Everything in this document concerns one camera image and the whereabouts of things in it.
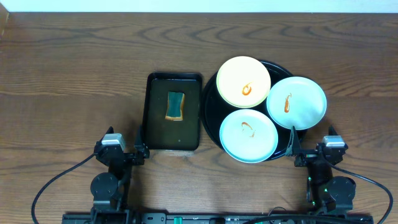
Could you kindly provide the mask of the pale green plate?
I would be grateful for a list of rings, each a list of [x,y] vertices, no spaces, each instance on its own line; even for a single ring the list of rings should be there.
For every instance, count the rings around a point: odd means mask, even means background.
[[[327,109],[326,94],[319,84],[305,77],[289,77],[270,90],[266,108],[283,128],[309,129],[318,124]]]

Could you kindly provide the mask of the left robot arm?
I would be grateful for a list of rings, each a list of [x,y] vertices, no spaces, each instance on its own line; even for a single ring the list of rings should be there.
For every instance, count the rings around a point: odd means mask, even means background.
[[[90,185],[93,208],[97,212],[122,212],[127,208],[132,168],[141,166],[150,155],[139,128],[134,143],[135,152],[125,152],[126,143],[122,134],[109,127],[106,134],[96,142],[94,155],[104,164],[107,172],[97,175]]]

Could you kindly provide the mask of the yellow plate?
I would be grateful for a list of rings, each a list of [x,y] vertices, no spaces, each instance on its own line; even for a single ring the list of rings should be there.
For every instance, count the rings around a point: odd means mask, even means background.
[[[257,59],[247,56],[227,60],[216,75],[218,93],[231,106],[252,108],[261,104],[271,89],[271,76]]]

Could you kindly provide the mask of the light blue plate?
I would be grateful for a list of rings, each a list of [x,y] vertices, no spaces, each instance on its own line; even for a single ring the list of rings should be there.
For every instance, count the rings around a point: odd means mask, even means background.
[[[223,149],[244,163],[258,163],[270,158],[279,142],[276,126],[265,114],[241,109],[227,115],[220,126]]]

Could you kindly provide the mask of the round black tray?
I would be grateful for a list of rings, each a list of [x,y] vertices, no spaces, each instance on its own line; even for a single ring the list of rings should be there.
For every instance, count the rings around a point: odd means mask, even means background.
[[[277,82],[292,76],[292,73],[287,69],[274,62],[262,60],[261,63],[269,72],[271,85],[275,85]],[[221,124],[227,115],[237,110],[237,107],[228,104],[221,97],[217,90],[216,77],[217,74],[214,74],[203,90],[200,103],[200,118],[210,139],[219,148],[222,148],[220,141]],[[279,136],[278,145],[273,155],[267,159],[268,161],[284,157],[290,139],[289,129],[283,128],[278,124],[275,127]]]

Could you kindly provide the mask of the black rectangular water tray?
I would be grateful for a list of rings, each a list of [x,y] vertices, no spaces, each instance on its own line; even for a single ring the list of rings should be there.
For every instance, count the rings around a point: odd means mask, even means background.
[[[200,139],[200,99],[202,77],[199,73],[153,72],[147,77],[142,138],[148,149],[194,151]],[[177,105],[179,120],[167,119],[173,107],[169,95],[183,93]]]

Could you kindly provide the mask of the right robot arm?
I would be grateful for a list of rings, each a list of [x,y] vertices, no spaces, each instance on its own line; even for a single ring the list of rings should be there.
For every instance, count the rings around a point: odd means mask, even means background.
[[[285,155],[295,157],[294,166],[307,168],[307,201],[313,205],[310,214],[343,217],[353,209],[355,181],[334,176],[332,172],[347,149],[348,145],[333,127],[329,127],[328,135],[315,149],[302,149],[296,129],[291,129]]]

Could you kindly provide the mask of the green yellow sponge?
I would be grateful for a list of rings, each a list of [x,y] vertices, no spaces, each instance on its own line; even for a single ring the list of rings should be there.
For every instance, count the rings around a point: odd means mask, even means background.
[[[183,106],[185,103],[185,94],[182,92],[168,92],[166,120],[182,121]]]

